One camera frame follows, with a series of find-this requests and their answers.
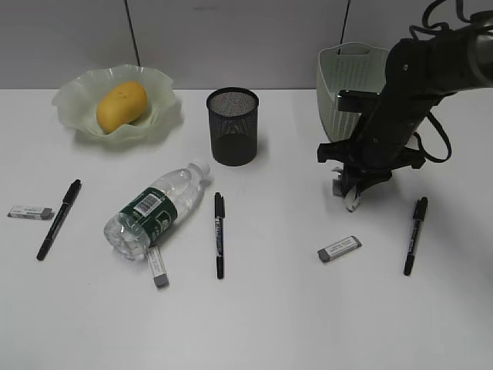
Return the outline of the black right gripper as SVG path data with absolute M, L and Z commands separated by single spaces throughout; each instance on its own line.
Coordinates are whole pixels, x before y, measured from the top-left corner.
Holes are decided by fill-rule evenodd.
M 317 161 L 343 164 L 338 177 L 340 195 L 346 197 L 356 187 L 356 204 L 365 190 L 389 181 L 393 170 L 419 169 L 425 162 L 423 153 L 407 147 L 415 126 L 398 121 L 394 102 L 375 92 L 341 90 L 337 94 L 337 108 L 360 117 L 347 139 L 318 146 Z

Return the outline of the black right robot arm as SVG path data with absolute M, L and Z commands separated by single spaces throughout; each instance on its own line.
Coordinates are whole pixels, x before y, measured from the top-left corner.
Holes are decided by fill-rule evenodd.
M 412 33 L 427 33 L 430 38 L 402 39 L 393 47 L 381 92 L 338 92 L 338 110 L 360 117 L 348 138 L 320 144 L 317 159 L 343 164 L 336 170 L 333 193 L 343 198 L 349 211 L 358 207 L 365 190 L 388 181 L 393 170 L 419 169 L 426 161 L 439 161 L 421 143 L 415 149 L 407 147 L 424 119 L 451 148 L 448 135 L 431 112 L 442 99 L 492 86 L 492 13 L 474 13 L 464 23 L 455 30 L 445 24 L 412 26 Z

